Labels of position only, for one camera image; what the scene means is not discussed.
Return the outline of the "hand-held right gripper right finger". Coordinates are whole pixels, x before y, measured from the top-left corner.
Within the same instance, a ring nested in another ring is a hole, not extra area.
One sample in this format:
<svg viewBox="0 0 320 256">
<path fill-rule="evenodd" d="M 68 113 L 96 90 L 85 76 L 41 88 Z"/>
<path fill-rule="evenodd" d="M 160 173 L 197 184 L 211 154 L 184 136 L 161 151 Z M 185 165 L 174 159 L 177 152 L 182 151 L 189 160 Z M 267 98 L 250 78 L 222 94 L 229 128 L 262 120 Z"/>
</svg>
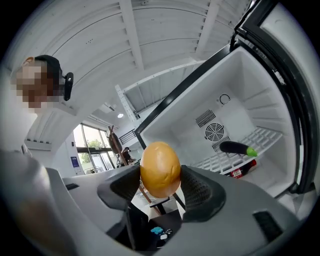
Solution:
<svg viewBox="0 0 320 256">
<path fill-rule="evenodd" d="M 183 165 L 185 213 L 159 256 L 266 256 L 299 227 L 297 217 L 260 187 Z"/>
</svg>

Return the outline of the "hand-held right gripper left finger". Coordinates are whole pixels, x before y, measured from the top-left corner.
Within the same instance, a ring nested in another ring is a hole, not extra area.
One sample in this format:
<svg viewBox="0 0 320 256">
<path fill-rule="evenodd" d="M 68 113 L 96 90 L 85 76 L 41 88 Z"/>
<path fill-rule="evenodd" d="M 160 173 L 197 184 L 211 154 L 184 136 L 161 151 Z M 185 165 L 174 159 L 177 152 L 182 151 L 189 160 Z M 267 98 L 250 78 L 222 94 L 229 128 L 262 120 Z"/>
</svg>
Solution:
<svg viewBox="0 0 320 256">
<path fill-rule="evenodd" d="M 139 187 L 138 167 L 62 178 L 48 168 L 47 173 L 55 200 L 62 209 L 72 207 L 103 232 L 121 222 Z"/>
</svg>

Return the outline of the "black mini fridge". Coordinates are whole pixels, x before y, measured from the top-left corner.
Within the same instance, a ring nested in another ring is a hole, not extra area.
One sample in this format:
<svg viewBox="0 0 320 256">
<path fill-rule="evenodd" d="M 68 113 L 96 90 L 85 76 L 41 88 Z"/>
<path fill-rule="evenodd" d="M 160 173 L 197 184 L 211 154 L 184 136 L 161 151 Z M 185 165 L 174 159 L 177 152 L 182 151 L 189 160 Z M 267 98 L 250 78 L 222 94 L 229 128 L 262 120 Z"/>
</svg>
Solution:
<svg viewBox="0 0 320 256">
<path fill-rule="evenodd" d="M 136 129 L 143 148 L 169 144 L 183 165 L 257 127 L 282 137 L 241 177 L 273 197 L 320 194 L 319 13 L 299 0 L 257 0 L 231 41 L 187 76 Z"/>
</svg>

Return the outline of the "dark soda bottle red label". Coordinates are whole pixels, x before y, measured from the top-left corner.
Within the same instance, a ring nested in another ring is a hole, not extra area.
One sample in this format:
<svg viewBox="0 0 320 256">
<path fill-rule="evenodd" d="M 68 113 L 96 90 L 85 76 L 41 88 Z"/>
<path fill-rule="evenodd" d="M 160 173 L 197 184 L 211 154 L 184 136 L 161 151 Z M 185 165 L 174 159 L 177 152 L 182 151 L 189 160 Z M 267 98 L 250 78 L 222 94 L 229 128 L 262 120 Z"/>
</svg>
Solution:
<svg viewBox="0 0 320 256">
<path fill-rule="evenodd" d="M 230 173 L 226 174 L 228 177 L 232 177 L 235 179 L 239 179 L 245 175 L 247 175 L 250 171 L 252 171 L 257 166 L 257 161 L 253 159 L 252 161 L 248 162 L 247 164 L 237 168 Z"/>
</svg>

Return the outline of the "glass entrance doors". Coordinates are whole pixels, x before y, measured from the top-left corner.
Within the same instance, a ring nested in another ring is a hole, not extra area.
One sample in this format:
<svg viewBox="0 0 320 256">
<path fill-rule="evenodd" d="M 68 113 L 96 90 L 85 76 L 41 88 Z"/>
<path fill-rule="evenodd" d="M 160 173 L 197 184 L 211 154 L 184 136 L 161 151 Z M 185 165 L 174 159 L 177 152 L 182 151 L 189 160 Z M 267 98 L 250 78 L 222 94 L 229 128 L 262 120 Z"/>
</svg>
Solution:
<svg viewBox="0 0 320 256">
<path fill-rule="evenodd" d="M 106 130 L 83 123 L 73 130 L 74 143 L 84 174 L 110 171 L 117 167 L 117 158 L 109 144 L 108 135 Z"/>
</svg>

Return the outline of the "dark purple eggplant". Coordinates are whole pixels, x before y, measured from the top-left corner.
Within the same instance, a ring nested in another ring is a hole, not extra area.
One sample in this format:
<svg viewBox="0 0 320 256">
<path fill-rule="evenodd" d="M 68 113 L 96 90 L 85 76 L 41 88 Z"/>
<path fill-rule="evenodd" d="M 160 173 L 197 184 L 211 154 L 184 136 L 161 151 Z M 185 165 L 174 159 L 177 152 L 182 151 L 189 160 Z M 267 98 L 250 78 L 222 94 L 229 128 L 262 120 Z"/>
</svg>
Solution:
<svg viewBox="0 0 320 256">
<path fill-rule="evenodd" d="M 224 141 L 219 145 L 219 149 L 229 154 L 240 154 L 249 157 L 258 156 L 258 153 L 252 147 L 236 141 Z"/>
</svg>

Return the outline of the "black mesh office chair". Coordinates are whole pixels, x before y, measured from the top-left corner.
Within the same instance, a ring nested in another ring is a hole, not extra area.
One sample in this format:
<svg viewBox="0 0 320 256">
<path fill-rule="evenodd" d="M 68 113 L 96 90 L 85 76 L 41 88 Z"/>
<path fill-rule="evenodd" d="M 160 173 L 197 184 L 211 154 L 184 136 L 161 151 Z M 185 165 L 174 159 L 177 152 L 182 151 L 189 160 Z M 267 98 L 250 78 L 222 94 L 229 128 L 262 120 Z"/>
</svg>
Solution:
<svg viewBox="0 0 320 256">
<path fill-rule="evenodd" d="M 163 248 L 181 226 L 182 219 L 178 210 L 150 219 L 147 214 L 130 203 L 126 211 L 127 245 L 136 252 L 150 255 Z M 161 235 L 151 232 L 154 227 L 161 227 L 163 234 L 168 229 L 172 229 L 172 233 L 167 235 L 167 239 L 161 240 Z"/>
</svg>

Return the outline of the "blue wall poster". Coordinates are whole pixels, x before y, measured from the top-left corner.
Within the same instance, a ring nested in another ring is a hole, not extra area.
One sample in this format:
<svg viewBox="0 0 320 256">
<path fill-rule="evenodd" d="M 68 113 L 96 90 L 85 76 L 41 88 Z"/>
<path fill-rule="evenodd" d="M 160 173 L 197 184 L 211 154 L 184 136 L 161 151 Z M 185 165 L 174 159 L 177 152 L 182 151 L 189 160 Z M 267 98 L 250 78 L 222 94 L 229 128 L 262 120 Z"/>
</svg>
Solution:
<svg viewBox="0 0 320 256">
<path fill-rule="evenodd" d="M 81 170 L 81 167 L 80 167 L 80 164 L 78 162 L 77 157 L 76 156 L 71 156 L 70 159 L 71 159 L 71 164 L 72 164 L 72 167 L 73 167 L 74 172 L 76 173 L 76 175 L 81 173 L 82 170 Z"/>
</svg>

